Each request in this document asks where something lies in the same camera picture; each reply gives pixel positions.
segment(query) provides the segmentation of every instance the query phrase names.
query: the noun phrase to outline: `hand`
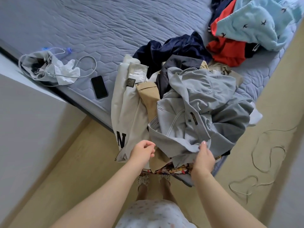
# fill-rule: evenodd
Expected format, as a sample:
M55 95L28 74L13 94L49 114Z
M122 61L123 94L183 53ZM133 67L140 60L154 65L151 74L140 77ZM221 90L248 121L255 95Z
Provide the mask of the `hand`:
M205 141L200 144L199 148L200 150L196 157L196 160L194 161L193 170L191 174L210 174L215 164L213 154L207 148L207 143Z
M142 170L151 157L154 157L155 144L153 142L142 140L137 143L130 154L130 159L134 165L138 165Z

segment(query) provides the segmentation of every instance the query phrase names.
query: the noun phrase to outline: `pile of clothes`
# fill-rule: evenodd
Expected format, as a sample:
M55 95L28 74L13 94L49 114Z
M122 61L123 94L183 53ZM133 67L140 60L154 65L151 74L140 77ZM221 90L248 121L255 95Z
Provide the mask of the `pile of clothes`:
M236 92L243 77L230 67L260 45L281 49L287 24L301 18L298 8L294 0L212 0L213 55L196 31L126 55L112 97L116 161L127 161L144 139L157 146L144 172L189 176L202 141L217 161L229 155L246 127L262 118L252 99Z
M302 18L298 0L212 0L207 45L215 61L239 66L259 48L279 51L287 42L286 27Z

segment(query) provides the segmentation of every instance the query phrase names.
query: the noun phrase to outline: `red clothing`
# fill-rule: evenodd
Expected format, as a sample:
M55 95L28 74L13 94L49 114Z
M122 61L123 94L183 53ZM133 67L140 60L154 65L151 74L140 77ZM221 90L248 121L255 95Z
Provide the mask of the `red clothing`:
M237 0L233 0L221 13L221 15L211 24L211 33L215 36L217 23L223 18L233 13L234 5ZM207 49L215 53L212 55L217 62L224 63L230 67L239 66L245 61L246 42L239 42L232 39L218 37L207 45Z

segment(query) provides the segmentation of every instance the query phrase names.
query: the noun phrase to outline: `gray mattress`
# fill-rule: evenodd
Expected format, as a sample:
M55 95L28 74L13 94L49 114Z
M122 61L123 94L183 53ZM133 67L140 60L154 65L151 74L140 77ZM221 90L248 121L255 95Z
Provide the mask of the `gray mattress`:
M91 55L97 60L109 96L96 99L90 78L78 79L59 90L111 127L111 99L117 65L125 54L133 55L150 40L199 32L205 45L211 39L207 23L211 0L0 0L0 40L24 53L43 47L70 47L70 59ZM289 41L297 26L288 26ZM261 94L285 49L260 51L234 70L244 76L238 92L254 101ZM80 62L81 74L91 72L93 62Z

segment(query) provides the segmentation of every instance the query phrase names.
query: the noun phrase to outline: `cell phone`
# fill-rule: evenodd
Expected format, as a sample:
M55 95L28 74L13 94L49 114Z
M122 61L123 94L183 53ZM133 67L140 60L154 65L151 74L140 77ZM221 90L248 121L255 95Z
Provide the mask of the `cell phone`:
M102 99L109 95L102 76L91 78L91 82L97 99Z

